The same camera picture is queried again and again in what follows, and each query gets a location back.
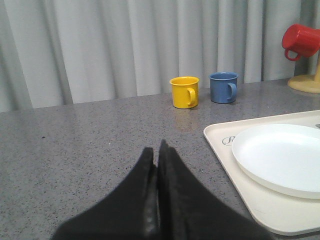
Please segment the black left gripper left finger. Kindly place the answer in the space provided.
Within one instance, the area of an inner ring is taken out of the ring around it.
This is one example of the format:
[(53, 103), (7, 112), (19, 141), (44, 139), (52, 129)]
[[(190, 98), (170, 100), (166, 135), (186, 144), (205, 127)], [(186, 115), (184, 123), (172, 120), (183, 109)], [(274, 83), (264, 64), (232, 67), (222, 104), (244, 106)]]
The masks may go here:
[(157, 167), (146, 147), (125, 179), (103, 200), (67, 220), (54, 240), (156, 240)]

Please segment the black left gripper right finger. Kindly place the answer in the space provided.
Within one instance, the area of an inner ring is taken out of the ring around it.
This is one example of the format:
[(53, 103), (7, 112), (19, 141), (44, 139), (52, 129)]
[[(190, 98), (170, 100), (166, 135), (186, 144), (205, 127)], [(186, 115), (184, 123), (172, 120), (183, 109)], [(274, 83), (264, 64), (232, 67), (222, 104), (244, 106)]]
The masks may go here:
[(165, 140), (158, 157), (160, 227), (164, 240), (270, 240), (269, 232), (210, 193)]

